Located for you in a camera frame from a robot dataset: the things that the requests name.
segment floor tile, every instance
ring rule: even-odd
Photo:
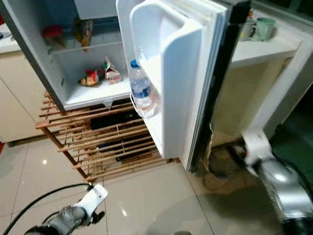
[[[11,218],[11,215],[0,217],[0,234],[2,234],[4,230],[8,227],[10,223],[10,218]]]
[[[75,204],[82,195],[70,196],[50,202],[39,207],[30,209],[22,216],[16,225],[12,228],[11,234],[21,235],[33,226],[40,225],[42,221],[51,213],[60,210],[62,207]],[[105,211],[105,203],[102,203],[96,212]],[[97,224],[88,227],[81,227],[75,230],[73,235],[107,235],[106,217],[103,217]]]
[[[27,146],[9,147],[6,144],[0,154],[0,217],[12,213]]]
[[[212,234],[181,164],[168,164],[106,189],[109,234]]]
[[[81,175],[72,169],[69,160],[58,153],[50,140],[31,142],[27,151],[24,169],[19,185],[14,211],[22,210],[31,201],[42,194],[69,184],[82,183]],[[84,191],[83,188],[71,188],[54,194],[40,204]]]
[[[217,195],[206,188],[202,174],[187,175],[215,235],[274,235],[281,231],[263,187]]]

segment cup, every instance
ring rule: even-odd
[[[267,41],[274,29],[275,20],[270,18],[258,18],[256,21],[255,33],[251,38],[252,41]]]
[[[249,39],[251,39],[251,34],[253,31],[253,26],[255,24],[255,20],[248,18],[246,23],[244,24],[241,33],[240,33],[240,37],[239,37],[239,41],[243,42],[243,41],[247,41]]]

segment mini fridge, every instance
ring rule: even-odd
[[[136,59],[159,96],[158,113],[144,119],[158,151],[196,169],[210,142],[215,101],[250,1],[1,0],[0,9],[61,111],[130,97],[130,62]],[[73,36],[75,17],[93,20],[85,50]],[[65,48],[51,49],[42,36],[56,24],[62,26]],[[77,84],[105,56],[122,81]]]

